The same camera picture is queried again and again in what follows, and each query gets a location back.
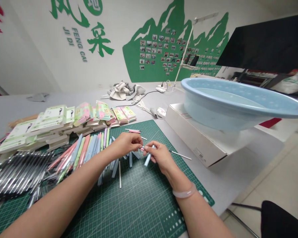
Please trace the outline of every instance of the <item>cutting mat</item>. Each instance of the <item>cutting mat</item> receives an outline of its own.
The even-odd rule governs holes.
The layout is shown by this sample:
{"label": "cutting mat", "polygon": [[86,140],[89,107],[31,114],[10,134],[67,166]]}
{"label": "cutting mat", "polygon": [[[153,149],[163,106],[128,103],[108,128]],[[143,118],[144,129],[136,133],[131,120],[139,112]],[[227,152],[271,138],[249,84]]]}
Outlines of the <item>cutting mat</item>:
{"label": "cutting mat", "polygon": [[[125,128],[143,131],[145,143],[156,140],[176,151],[153,120],[111,129],[110,135],[117,138]],[[172,157],[213,206],[214,200],[184,160],[175,154]],[[140,160],[133,156],[129,168],[129,159],[122,159],[122,188],[118,173],[115,179],[105,178],[101,187],[95,185],[62,237],[179,237],[186,226],[172,188],[157,164],[150,162],[145,167],[144,162],[143,156]],[[28,200],[25,195],[2,205],[0,233],[26,211]]]}

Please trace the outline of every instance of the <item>hand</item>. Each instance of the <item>hand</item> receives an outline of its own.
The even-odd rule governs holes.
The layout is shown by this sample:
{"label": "hand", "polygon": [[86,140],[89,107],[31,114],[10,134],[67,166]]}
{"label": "hand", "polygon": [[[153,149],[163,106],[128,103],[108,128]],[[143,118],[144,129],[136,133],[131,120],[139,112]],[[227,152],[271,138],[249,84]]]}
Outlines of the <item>hand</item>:
{"label": "hand", "polygon": [[140,134],[123,132],[108,148],[113,150],[115,158],[118,159],[131,151],[138,151],[142,146],[143,142]]}
{"label": "hand", "polygon": [[159,168],[161,172],[166,175],[168,171],[177,168],[177,165],[175,161],[173,160],[170,152],[168,151],[168,148],[166,145],[161,144],[155,140],[149,142],[146,144],[144,148],[143,155],[146,155],[147,153],[151,154],[151,161],[154,163],[158,163]]}

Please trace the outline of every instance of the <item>mountain mural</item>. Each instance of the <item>mountain mural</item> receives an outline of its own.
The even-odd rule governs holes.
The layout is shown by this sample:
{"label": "mountain mural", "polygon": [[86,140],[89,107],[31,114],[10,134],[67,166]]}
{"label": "mountain mural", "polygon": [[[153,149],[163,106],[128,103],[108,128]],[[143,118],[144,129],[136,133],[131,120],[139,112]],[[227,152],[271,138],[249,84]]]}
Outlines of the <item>mountain mural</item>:
{"label": "mountain mural", "polygon": [[[133,83],[175,80],[192,29],[192,21],[184,23],[184,18],[184,0],[174,0],[161,15],[158,25],[153,18],[149,19],[123,46],[125,63]],[[227,21],[228,13],[212,27],[207,36],[203,32],[193,39],[192,34],[187,51],[187,54],[191,54],[188,64],[195,55],[199,55],[198,68],[182,68],[178,81],[193,73],[217,74],[221,67],[216,62],[229,39],[229,33],[225,33]]]}

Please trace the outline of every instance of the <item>blue plastic basin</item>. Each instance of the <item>blue plastic basin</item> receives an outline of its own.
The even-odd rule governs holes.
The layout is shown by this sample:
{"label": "blue plastic basin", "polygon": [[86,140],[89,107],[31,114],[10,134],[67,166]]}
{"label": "blue plastic basin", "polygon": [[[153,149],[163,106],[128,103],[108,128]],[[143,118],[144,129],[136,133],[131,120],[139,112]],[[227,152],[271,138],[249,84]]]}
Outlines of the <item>blue plastic basin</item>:
{"label": "blue plastic basin", "polygon": [[184,108],[201,124],[241,131],[277,118],[298,118],[298,100],[267,89],[232,81],[187,78]]}

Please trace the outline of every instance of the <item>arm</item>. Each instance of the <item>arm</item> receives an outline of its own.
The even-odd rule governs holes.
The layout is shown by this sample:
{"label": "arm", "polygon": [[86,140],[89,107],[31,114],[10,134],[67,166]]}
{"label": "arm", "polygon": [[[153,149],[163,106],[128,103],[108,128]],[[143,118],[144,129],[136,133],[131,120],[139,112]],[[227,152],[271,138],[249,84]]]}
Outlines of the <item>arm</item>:
{"label": "arm", "polygon": [[0,237],[60,237],[104,168],[142,145],[140,134],[122,133],[109,147],[37,201]]}
{"label": "arm", "polygon": [[[144,155],[147,152],[152,154],[151,160],[158,163],[161,172],[167,177],[174,191],[190,190],[191,181],[176,165],[164,144],[152,141],[144,149]],[[176,198],[176,200],[181,208],[190,237],[233,237],[230,230],[198,191],[188,198]]]}

